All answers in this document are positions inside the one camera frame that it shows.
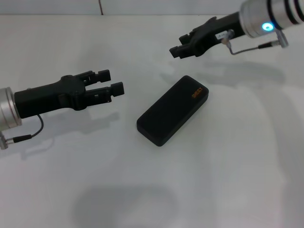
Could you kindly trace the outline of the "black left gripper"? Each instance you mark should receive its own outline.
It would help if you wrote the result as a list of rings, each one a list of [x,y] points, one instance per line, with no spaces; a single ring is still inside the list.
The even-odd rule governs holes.
[[[112,96],[124,95],[122,82],[86,91],[85,85],[110,80],[109,70],[63,76],[55,83],[16,92],[15,105],[22,119],[62,108],[84,110],[87,105],[110,103]]]

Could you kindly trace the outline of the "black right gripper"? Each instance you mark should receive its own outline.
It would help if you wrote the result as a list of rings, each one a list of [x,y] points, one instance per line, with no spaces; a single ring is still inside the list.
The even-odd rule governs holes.
[[[224,31],[234,31],[233,38],[244,36],[245,33],[241,27],[239,12],[217,19],[210,18],[203,25],[193,29],[189,34],[179,38],[182,45],[170,48],[169,52],[174,58],[200,57],[208,49],[219,44],[221,38],[216,35]]]

